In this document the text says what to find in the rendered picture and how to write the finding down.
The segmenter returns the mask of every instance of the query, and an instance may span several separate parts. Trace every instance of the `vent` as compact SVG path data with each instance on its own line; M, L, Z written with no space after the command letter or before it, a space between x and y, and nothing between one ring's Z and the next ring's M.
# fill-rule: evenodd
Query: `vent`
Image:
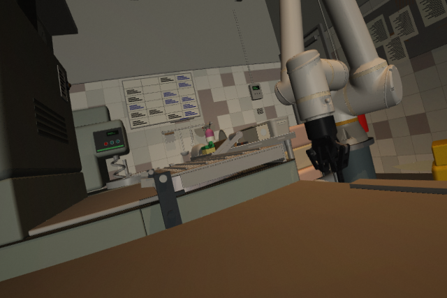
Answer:
M50 139L68 144L65 118L51 110L40 101L34 100L37 133Z
M57 75L59 76L59 89L61 90L61 97L68 102L67 73L59 66L59 64L57 65Z

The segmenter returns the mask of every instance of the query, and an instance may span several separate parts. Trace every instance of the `spring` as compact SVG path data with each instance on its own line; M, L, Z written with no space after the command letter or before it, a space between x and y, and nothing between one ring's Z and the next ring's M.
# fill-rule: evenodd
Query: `spring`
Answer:
M115 176L115 177L118 178L118 179L128 177L128 176L129 176L129 171L127 170L127 164L126 164L127 162L126 162L126 160L123 160L123 163L124 163L124 164L116 164L116 162L119 161L119 155L115 155L115 156L113 156L113 159L114 159L114 161L111 162L111 165L113 165L114 167L122 167L121 169L115 171L115 172L113 173L113 176ZM120 173L121 171L123 171L123 170L126 170L126 176L121 176L121 175L119 174L119 173Z

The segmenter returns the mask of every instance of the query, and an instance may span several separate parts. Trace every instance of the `red object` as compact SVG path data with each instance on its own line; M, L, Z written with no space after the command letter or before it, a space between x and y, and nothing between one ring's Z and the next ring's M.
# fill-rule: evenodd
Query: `red object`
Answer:
M358 122L360 122L360 125L363 127L366 133L369 132L368 123L366 122L366 117L364 114L358 115Z

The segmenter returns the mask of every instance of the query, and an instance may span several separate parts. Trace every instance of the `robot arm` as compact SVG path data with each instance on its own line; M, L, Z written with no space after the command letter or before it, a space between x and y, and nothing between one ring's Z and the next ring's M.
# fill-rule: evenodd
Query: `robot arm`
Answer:
M339 143L337 126L400 103L399 72L377 55L356 0L323 0L351 65L349 76L342 62L320 59L316 50L305 52L300 0L279 3L281 81L275 93L284 105L297 104L312 141L308 155L315 168L330 169L343 181L349 144Z

